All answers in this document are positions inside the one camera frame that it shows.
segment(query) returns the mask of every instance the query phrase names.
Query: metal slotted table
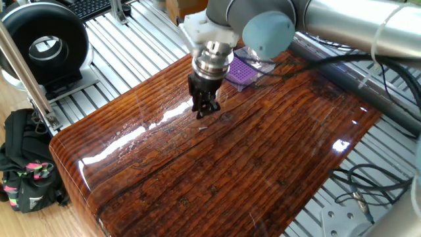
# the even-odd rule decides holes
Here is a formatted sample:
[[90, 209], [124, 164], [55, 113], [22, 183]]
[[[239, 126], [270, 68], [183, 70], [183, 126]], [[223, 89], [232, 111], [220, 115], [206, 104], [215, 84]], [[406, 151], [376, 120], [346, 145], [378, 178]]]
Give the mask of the metal slotted table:
[[[151, 0], [136, 1], [131, 3], [131, 6], [132, 15], [127, 18], [127, 25], [121, 25], [110, 13], [86, 22], [93, 60], [81, 71], [84, 79], [96, 83], [51, 103], [62, 124], [61, 129], [78, 122], [188, 53], [187, 47], [178, 35], [177, 27], [166, 13], [153, 8]], [[296, 41], [300, 41], [301, 44], [305, 42], [306, 46], [320, 57], [355, 53], [318, 45], [300, 33], [297, 34]], [[372, 63], [358, 62], [347, 65], [355, 70], [356, 74], [364, 75], [368, 73]], [[421, 80], [421, 72], [415, 70], [411, 72]], [[402, 79], [391, 70], [386, 72], [386, 78], [392, 96], [407, 107], [415, 108], [413, 97]], [[368, 84], [372, 88], [377, 86], [375, 89], [379, 90], [382, 88], [382, 77], [375, 75]], [[384, 92], [377, 91], [377, 93], [385, 98]], [[349, 169], [357, 164], [372, 163], [404, 179], [413, 176], [416, 142], [402, 135], [399, 130], [408, 133], [383, 115], [352, 150], [341, 167]], [[360, 174], [375, 180], [379, 185], [393, 184], [380, 173], [360, 172]], [[334, 198], [348, 192], [347, 189], [348, 187], [333, 180], [326, 181], [282, 236], [323, 236], [320, 214], [322, 208], [336, 205]], [[380, 201], [372, 197], [366, 199], [373, 202]], [[354, 202], [349, 201], [345, 204], [352, 206]], [[385, 207], [378, 208], [379, 213], [385, 211]]]

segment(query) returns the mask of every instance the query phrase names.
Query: black cable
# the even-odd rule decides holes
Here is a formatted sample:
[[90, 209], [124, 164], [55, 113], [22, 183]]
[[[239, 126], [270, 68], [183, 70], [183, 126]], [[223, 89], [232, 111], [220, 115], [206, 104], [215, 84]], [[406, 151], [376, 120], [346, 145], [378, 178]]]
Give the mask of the black cable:
[[338, 181], [341, 181], [341, 182], [343, 182], [345, 184], [348, 184], [350, 186], [354, 186], [356, 188], [360, 188], [360, 189], [363, 189], [363, 190], [369, 190], [369, 191], [379, 191], [379, 192], [381, 192], [381, 191], [385, 191], [386, 192], [386, 191], [396, 190], [396, 189], [399, 189], [399, 188], [406, 188], [406, 187], [410, 186], [411, 183], [412, 183], [412, 178], [410, 178], [408, 180], [402, 180], [399, 177], [397, 177], [394, 174], [392, 174], [391, 172], [389, 172], [389, 171], [387, 171], [387, 170], [385, 170], [385, 169], [383, 169], [381, 167], [378, 167], [376, 165], [371, 165], [371, 164], [363, 164], [363, 165], [356, 165], [356, 166], [354, 166], [352, 169], [350, 169], [348, 171], [349, 172], [348, 173], [348, 177], [350, 175], [351, 176], [355, 176], [353, 174], [353, 172], [355, 170], [357, 170], [357, 169], [360, 169], [360, 168], [376, 169], [376, 170], [384, 173], [386, 176], [388, 176], [390, 178], [393, 178], [396, 181], [398, 181], [398, 184], [394, 184], [394, 185], [390, 185], [390, 186], [382, 186], [382, 187], [379, 187], [379, 186], [367, 186], [367, 185], [364, 185], [364, 184], [360, 184], [358, 182], [349, 181], [349, 178], [342, 178], [342, 177], [340, 177], [338, 175], [335, 175], [335, 174], [334, 174], [334, 178], [336, 180], [338, 180]]
[[[379, 197], [383, 197], [384, 198], [384, 196], [381, 195], [381, 194], [373, 194], [373, 193], [368, 193], [368, 192], [362, 192], [361, 194], [363, 194], [363, 195], [370, 195], [370, 196], [379, 196]], [[355, 198], [355, 197], [350, 197], [350, 198], [348, 197], [348, 198], [345, 198], [345, 199], [339, 201], [340, 198], [342, 198], [342, 197], [344, 197], [346, 195], [350, 195], [351, 196], [351, 195], [353, 195], [353, 193], [349, 192], [349, 193], [344, 193], [344, 194], [341, 194], [341, 195], [337, 196], [335, 198], [335, 203], [341, 204], [341, 203], [343, 203], [345, 201], [348, 201], [348, 200], [356, 200], [356, 201], [361, 201], [361, 202], [363, 202], [363, 203], [365, 203], [367, 205], [373, 205], [373, 206], [387, 206], [387, 205], [391, 205], [392, 204], [391, 202], [387, 202], [387, 203], [370, 203], [370, 202], [367, 202], [365, 200], [361, 200], [361, 199], [358, 199], [358, 198]]]
[[[369, 168], [369, 169], [375, 169], [377, 171], [380, 171], [384, 175], [386, 175], [386, 176], [390, 177], [391, 179], [395, 180], [396, 182], [398, 182], [398, 184], [380, 187], [377, 184], [375, 184], [373, 181], [355, 173], [355, 171], [357, 169], [361, 169], [361, 168]], [[347, 175], [347, 178], [342, 178], [342, 177], [336, 175], [334, 172], [342, 172], [342, 173]], [[359, 178], [362, 181], [369, 184], [370, 186], [363, 185], [359, 182], [355, 182], [352, 179], [352, 177]], [[353, 200], [357, 200], [357, 201], [361, 201], [363, 203], [366, 203], [367, 205], [380, 205], [380, 206], [381, 205], [389, 205], [389, 204], [394, 205], [397, 201], [399, 201], [399, 199], [402, 197], [402, 195], [406, 191], [409, 190], [410, 185], [412, 184], [412, 179], [413, 179], [413, 178], [410, 178], [408, 180], [403, 180], [402, 178], [399, 178], [398, 176], [394, 175], [392, 172], [389, 172], [386, 169], [383, 169], [381, 167], [378, 167], [378, 166], [372, 165], [372, 164], [355, 165], [353, 168], [349, 169], [349, 171], [347, 171], [345, 169], [341, 169], [341, 168], [334, 168], [334, 169], [331, 170], [330, 178], [350, 185], [351, 189], [352, 189], [352, 187], [354, 187], [356, 189], [359, 188], [359, 189], [363, 189], [363, 190], [381, 192], [382, 194], [373, 194], [373, 193], [369, 193], [369, 192], [364, 192], [364, 193], [361, 193], [361, 194], [372, 195], [372, 196], [381, 196], [381, 197], [387, 199], [387, 203], [380, 203], [380, 204], [378, 204], [378, 203], [368, 203], [367, 201], [360, 200], [360, 199], [357, 199], [355, 197], [350, 197], [350, 198], [346, 198], [344, 200], [338, 201], [339, 198], [342, 198], [343, 196], [346, 196], [346, 195], [352, 196], [353, 193], [351, 192], [351, 193], [345, 193], [345, 194], [342, 194], [342, 195], [336, 197], [335, 198], [336, 203], [343, 203], [344, 201], [353, 199]], [[402, 189], [402, 191], [399, 193], [399, 195], [395, 199], [392, 199], [389, 196], [389, 194], [386, 193], [387, 191], [398, 190], [398, 189]]]
[[396, 100], [394, 100], [392, 98], [392, 96], [389, 93], [389, 89], [387, 88], [387, 82], [386, 82], [386, 76], [385, 76], [385, 70], [384, 70], [384, 66], [380, 65], [382, 67], [382, 76], [383, 76], [383, 84], [384, 84], [384, 90], [386, 91], [387, 96], [389, 97], [390, 101], [392, 101], [392, 103], [394, 103], [396, 106], [398, 106], [399, 108], [401, 108], [402, 110], [404, 110], [404, 112], [408, 113], [412, 118], [420, 121], [420, 119], [411, 111], [409, 111], [407, 108], [405, 108], [404, 106], [402, 106], [400, 103], [396, 102]]
[[[344, 174], [346, 174], [346, 175], [348, 175], [349, 174], [349, 171], [347, 171], [347, 170], [345, 170], [345, 169], [341, 169], [341, 168], [334, 168], [334, 169], [332, 169], [331, 170], [331, 174], [330, 174], [330, 177], [332, 178], [332, 179], [337, 179], [337, 180], [339, 180], [339, 181], [341, 181], [341, 179], [342, 179], [342, 177], [340, 177], [340, 176], [338, 176], [338, 175], [336, 175], [336, 174], [334, 174], [334, 172], [342, 172], [342, 173], [344, 173]], [[379, 187], [377, 184], [375, 184], [373, 181], [371, 181], [371, 180], [369, 180], [369, 179], [367, 179], [366, 177], [364, 177], [364, 176], [362, 176], [362, 175], [359, 175], [359, 174], [356, 174], [356, 173], [351, 173], [351, 175], [352, 176], [355, 176], [356, 178], [359, 178], [359, 179], [361, 179], [362, 181], [364, 181], [364, 182], [366, 182], [367, 184], [369, 184], [369, 185], [371, 185], [371, 186], [373, 186], [373, 187]], [[383, 194], [383, 197], [385, 198], [385, 199], [387, 199], [390, 203], [392, 203], [394, 200], [393, 200], [393, 198], [389, 195], [389, 194], [387, 194], [387, 192], [386, 191], [380, 191], [382, 194]]]

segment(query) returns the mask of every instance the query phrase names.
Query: wood grain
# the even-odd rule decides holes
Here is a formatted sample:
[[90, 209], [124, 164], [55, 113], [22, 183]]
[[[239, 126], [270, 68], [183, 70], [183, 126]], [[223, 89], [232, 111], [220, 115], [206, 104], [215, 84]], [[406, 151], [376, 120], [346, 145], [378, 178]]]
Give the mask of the wood grain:
[[[289, 51], [276, 60], [301, 62]], [[380, 117], [313, 71], [241, 93], [224, 82], [221, 111], [196, 120], [190, 64], [184, 57], [53, 138], [94, 233], [279, 236]]]

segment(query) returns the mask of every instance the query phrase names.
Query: metal rod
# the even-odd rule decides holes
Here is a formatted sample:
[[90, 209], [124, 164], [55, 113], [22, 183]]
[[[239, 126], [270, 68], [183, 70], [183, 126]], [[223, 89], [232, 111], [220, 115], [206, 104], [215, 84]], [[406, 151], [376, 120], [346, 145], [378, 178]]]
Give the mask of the metal rod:
[[26, 91], [30, 94], [35, 106], [39, 112], [45, 117], [47, 114], [52, 113], [53, 109], [48, 103], [47, 98], [39, 88], [38, 83], [28, 65], [26, 64], [23, 56], [20, 54], [19, 49], [14, 43], [11, 35], [7, 31], [5, 25], [0, 20], [0, 50], [16, 72], [18, 78], [24, 84]]
[[[370, 52], [378, 28], [402, 4], [383, 0], [311, 0], [305, 13], [305, 28], [325, 40]], [[421, 59], [419, 22], [421, 8], [416, 5], [407, 5], [394, 14], [380, 34], [377, 54]]]
[[124, 15], [123, 8], [121, 6], [121, 0], [110, 0], [111, 3], [111, 15], [120, 23], [127, 24], [126, 15]]

